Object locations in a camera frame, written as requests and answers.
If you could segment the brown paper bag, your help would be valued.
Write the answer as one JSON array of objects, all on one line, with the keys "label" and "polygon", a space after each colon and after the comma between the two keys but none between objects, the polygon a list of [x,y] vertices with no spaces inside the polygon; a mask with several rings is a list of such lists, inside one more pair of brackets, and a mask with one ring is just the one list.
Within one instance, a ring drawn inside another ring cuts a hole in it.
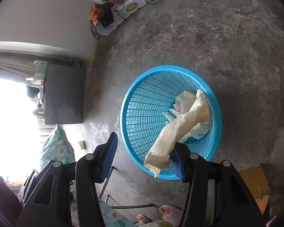
[{"label": "brown paper bag", "polygon": [[204,92],[196,92],[196,100],[189,112],[183,113],[167,124],[160,132],[154,145],[146,154],[144,167],[158,177],[161,171],[170,164],[169,154],[173,151],[175,143],[183,138],[197,124],[210,121],[210,108]]}]

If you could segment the floral teal quilt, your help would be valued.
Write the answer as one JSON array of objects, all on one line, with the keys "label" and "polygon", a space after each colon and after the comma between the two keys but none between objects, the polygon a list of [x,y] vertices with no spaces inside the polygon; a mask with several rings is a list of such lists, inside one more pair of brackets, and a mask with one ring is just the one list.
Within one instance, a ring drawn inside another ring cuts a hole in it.
[{"label": "floral teal quilt", "polygon": [[[74,149],[69,143],[65,131],[59,125],[55,126],[55,129],[50,133],[43,144],[41,156],[39,159],[40,168],[43,169],[51,160],[59,160],[64,165],[74,163],[76,161]],[[75,182],[73,182],[73,184],[70,186],[70,192],[73,196],[73,199],[70,203],[72,225],[79,226]],[[135,226],[133,222],[114,210],[103,200],[99,200],[99,205],[106,226]]]}]

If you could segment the crumpled white plastic bag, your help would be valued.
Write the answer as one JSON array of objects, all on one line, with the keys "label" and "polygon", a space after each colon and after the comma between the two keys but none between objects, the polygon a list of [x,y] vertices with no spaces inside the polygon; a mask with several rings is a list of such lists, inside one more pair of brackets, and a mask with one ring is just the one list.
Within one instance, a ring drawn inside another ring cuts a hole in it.
[{"label": "crumpled white plastic bag", "polygon": [[188,138],[203,138],[211,129],[212,114],[204,92],[198,89],[196,99],[188,112],[168,123],[160,136],[168,142],[183,142]]}]

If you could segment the person foot pink slipper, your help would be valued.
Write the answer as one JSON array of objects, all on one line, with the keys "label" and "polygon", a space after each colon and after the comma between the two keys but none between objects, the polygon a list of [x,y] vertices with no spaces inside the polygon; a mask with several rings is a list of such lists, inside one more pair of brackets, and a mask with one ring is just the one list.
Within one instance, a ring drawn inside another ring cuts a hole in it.
[{"label": "person foot pink slipper", "polygon": [[162,205],[159,207],[159,211],[162,214],[162,219],[171,224],[172,226],[179,226],[182,215],[181,209],[172,205]]}]

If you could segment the blue plastic mesh basket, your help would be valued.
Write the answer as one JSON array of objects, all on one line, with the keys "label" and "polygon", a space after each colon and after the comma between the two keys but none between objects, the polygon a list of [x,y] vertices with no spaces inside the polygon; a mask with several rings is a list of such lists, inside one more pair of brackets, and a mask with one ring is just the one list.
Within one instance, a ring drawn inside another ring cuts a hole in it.
[{"label": "blue plastic mesh basket", "polygon": [[221,140],[222,115],[218,100],[209,85],[194,72],[179,66],[152,68],[140,75],[129,87],[120,112],[123,143],[132,160],[146,173],[144,160],[168,119],[164,116],[183,91],[201,89],[212,113],[209,132],[201,139],[189,138],[185,143],[193,153],[207,161],[214,156]]}]

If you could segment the dark bag on cabinet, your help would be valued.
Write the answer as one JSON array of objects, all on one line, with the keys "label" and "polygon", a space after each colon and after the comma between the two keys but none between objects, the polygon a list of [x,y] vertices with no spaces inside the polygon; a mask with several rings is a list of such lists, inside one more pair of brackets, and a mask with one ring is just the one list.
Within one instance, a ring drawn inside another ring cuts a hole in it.
[{"label": "dark bag on cabinet", "polygon": [[32,101],[40,101],[40,89],[36,87],[32,87],[29,85],[26,85],[26,90],[27,90],[27,96],[30,98]]}]

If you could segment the green plastic crate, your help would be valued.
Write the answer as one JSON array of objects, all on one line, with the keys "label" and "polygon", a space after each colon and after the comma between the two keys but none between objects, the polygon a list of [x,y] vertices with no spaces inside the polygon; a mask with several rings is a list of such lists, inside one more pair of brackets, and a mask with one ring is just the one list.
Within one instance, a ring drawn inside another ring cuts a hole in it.
[{"label": "green plastic crate", "polygon": [[47,75],[48,62],[36,60],[33,64],[35,66],[34,80],[43,81]]}]

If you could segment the orange black bag pile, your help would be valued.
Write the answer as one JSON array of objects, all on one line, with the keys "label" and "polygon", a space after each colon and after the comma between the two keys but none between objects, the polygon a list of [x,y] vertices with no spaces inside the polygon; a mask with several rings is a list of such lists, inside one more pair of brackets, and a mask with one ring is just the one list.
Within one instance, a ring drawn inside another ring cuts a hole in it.
[{"label": "orange black bag pile", "polygon": [[94,38],[99,39],[105,27],[114,22],[112,14],[112,3],[93,4],[90,16],[90,30]]}]

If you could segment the white printed cardboard box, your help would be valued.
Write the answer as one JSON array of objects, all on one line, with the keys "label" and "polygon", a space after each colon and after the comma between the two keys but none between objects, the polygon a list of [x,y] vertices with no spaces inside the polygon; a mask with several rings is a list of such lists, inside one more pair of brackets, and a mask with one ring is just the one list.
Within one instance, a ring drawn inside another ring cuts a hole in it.
[{"label": "white printed cardboard box", "polygon": [[125,21],[131,14],[153,0],[116,0],[112,6],[112,14],[114,22],[105,27],[101,35],[109,35],[116,29],[123,21]]}]

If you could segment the metal folding frame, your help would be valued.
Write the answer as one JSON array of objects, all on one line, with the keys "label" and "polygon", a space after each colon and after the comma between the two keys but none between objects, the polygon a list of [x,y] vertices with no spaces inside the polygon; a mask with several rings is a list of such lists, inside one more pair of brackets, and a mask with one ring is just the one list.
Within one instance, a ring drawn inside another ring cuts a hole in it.
[{"label": "metal folding frame", "polygon": [[134,189],[126,186],[124,179],[118,179],[117,174],[121,175],[115,166],[111,166],[100,190],[99,198],[104,199],[105,203],[110,203],[109,200],[113,200],[115,205],[112,205],[112,208],[115,210],[158,209],[158,205],[152,202],[149,203],[146,199],[134,199]]}]

